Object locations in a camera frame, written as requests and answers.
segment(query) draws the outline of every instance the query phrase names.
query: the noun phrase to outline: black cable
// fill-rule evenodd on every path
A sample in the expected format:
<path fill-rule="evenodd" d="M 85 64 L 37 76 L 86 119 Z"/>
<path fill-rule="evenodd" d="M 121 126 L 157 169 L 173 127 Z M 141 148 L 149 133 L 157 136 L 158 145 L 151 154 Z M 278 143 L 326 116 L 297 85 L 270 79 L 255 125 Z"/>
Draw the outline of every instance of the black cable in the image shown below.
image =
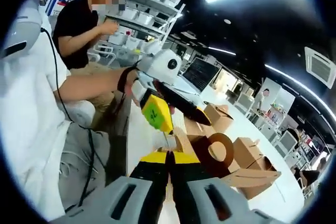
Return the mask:
<path fill-rule="evenodd" d="M 44 28 L 41 28 L 41 32 L 42 33 L 46 33 L 48 38 L 49 38 L 49 42 L 50 42 L 50 45 L 51 45 L 51 48 L 53 50 L 53 54 L 54 54 L 54 61 L 55 61 L 55 69 L 56 69 L 56 88 L 57 88 L 57 93 L 58 93 L 58 97 L 59 97 L 59 100 L 60 102 L 62 103 L 62 106 L 64 108 L 64 112 L 65 114 L 67 115 L 67 117 L 69 118 L 70 121 L 73 122 L 73 120 L 71 119 L 66 107 L 65 107 L 65 104 L 64 104 L 64 101 L 61 97 L 61 94 L 59 92 L 59 85 L 58 85 L 58 68 L 57 68 L 57 59 L 56 59 L 56 54 L 55 54 L 55 49 L 54 49 L 54 46 L 53 46 L 53 41 L 51 39 L 51 36 L 49 34 L 49 32 L 44 29 Z M 84 130 L 87 130 L 88 133 L 89 133 L 89 144 L 90 144 L 90 148 L 91 148 L 91 156 L 90 156 L 90 164 L 89 164 L 89 171 L 88 171 L 88 178 L 85 182 L 85 185 L 84 185 L 84 189 L 83 189 L 83 192 L 80 196 L 80 200 L 79 200 L 79 203 L 78 203 L 78 206 L 82 206 L 83 204 L 83 201 L 84 201 L 84 198 L 86 196 L 86 191 L 88 189 L 88 186 L 89 186 L 89 183 L 90 183 L 90 178 L 91 178 L 91 175 L 92 175 L 92 170 L 93 170 L 93 163 L 95 161 L 95 154 L 96 154 L 96 157 L 98 158 L 99 162 L 101 163 L 101 165 L 105 168 L 105 166 L 103 165 L 103 162 L 101 161 L 100 157 L 98 156 L 98 154 L 96 153 L 96 150 L 94 149 L 94 144 L 93 144 L 93 139 L 92 139 L 92 132 L 91 132 L 91 129 L 90 128 L 86 128 L 86 127 L 83 127 L 81 125 L 79 125 L 79 127 L 81 127 L 82 129 Z"/>

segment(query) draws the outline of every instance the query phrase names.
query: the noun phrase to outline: ceiling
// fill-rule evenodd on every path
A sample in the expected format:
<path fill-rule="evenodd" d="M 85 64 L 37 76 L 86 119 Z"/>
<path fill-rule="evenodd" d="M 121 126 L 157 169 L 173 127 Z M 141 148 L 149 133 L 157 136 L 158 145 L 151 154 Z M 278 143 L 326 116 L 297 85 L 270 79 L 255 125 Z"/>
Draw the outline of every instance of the ceiling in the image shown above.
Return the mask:
<path fill-rule="evenodd" d="M 306 72 L 304 47 L 309 46 L 336 61 L 336 55 L 333 56 L 331 50 L 336 48 L 336 40 L 330 39 L 336 37 L 336 0 L 219 0 L 210 4 L 205 0 L 182 0 L 181 3 L 186 7 L 172 34 L 177 34 L 185 43 L 201 42 L 234 52 L 235 56 L 198 43 L 194 46 L 202 54 L 216 57 L 238 76 L 246 76 L 253 88 L 258 88 L 265 77 L 298 88 L 283 76 L 265 68 L 268 64 L 299 80 L 318 96 L 331 100 L 333 92 Z M 182 35 L 184 31 L 194 33 L 197 40 Z M 311 99 L 305 90 L 300 93 Z M 330 114 L 320 108 L 317 101 L 313 104 L 326 114 L 325 118 L 331 121 L 336 131 Z M 302 99 L 296 99 L 293 111 L 310 121 L 319 121 L 318 130 L 328 141 L 334 142 L 334 134 L 330 135 L 329 127 L 320 122 L 320 115 L 309 109 Z"/>

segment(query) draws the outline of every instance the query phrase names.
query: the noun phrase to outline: desk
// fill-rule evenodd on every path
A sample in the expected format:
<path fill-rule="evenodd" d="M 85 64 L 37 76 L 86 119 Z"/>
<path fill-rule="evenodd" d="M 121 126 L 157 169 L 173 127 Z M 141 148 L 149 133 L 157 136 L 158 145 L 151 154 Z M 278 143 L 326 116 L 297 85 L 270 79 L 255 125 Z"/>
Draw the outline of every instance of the desk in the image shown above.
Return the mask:
<path fill-rule="evenodd" d="M 285 160 L 263 134 L 232 104 L 227 100 L 218 98 L 212 88 L 207 87 L 206 89 L 200 96 L 198 106 L 205 108 L 206 105 L 203 101 L 227 104 L 229 113 L 234 118 L 234 121 L 225 134 L 232 141 L 237 139 L 237 137 L 250 137 L 252 140 L 259 139 L 258 147 L 260 150 L 270 159 L 274 167 L 282 173 L 271 187 L 248 202 L 250 209 L 259 209 L 278 220 L 291 222 L 303 208 L 305 199 Z M 183 121 L 183 115 L 178 110 L 176 110 L 172 118 L 178 124 L 181 123 L 181 120 Z M 153 140 L 157 137 L 161 138 L 163 135 L 162 132 L 155 130 L 147 123 L 141 114 L 141 110 L 133 102 L 131 102 L 130 106 L 127 127 L 127 173 L 130 174 L 141 157 L 153 151 Z"/>

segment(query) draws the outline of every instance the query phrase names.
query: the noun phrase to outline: white shelf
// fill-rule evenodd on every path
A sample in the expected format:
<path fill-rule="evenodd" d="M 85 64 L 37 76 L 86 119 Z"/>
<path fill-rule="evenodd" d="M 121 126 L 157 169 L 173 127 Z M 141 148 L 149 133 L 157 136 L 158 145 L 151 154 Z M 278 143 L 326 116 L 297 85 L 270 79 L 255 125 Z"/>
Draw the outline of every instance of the white shelf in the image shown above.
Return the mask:
<path fill-rule="evenodd" d="M 106 14 L 107 17 L 110 18 L 114 18 L 117 19 L 120 23 L 120 25 L 122 26 L 127 26 L 130 27 L 132 29 L 136 29 L 136 30 L 140 30 L 143 31 L 145 30 L 145 32 L 149 32 L 149 34 L 153 34 L 155 33 L 156 35 L 164 35 L 165 32 L 162 30 L 159 30 L 153 26 L 148 26 L 148 25 L 144 25 L 143 23 L 140 23 L 136 20 L 132 20 L 132 19 L 127 19 L 118 15 L 112 15 L 112 14 Z"/>
<path fill-rule="evenodd" d="M 157 0 L 128 0 L 128 1 L 136 2 L 138 4 L 148 6 L 149 8 L 154 8 L 159 12 L 164 13 L 168 16 L 173 16 L 177 14 L 179 11 L 178 9 L 175 9 L 172 6 L 164 4 L 163 2 Z"/>

